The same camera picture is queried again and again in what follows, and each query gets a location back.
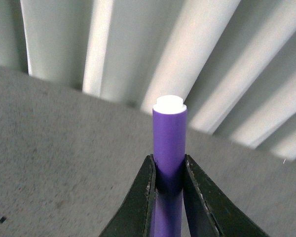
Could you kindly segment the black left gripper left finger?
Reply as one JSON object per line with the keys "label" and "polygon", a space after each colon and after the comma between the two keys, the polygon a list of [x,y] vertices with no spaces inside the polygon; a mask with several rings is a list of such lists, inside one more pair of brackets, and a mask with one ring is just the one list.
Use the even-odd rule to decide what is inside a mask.
{"label": "black left gripper left finger", "polygon": [[101,237],[151,237],[155,204],[156,169],[148,155],[122,205],[102,230]]}

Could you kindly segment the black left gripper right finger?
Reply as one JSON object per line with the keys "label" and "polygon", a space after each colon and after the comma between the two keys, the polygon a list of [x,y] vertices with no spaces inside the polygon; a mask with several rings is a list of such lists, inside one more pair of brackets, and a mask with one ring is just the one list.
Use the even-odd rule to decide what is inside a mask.
{"label": "black left gripper right finger", "polygon": [[268,236],[223,193],[190,155],[185,155],[183,196],[192,237]]}

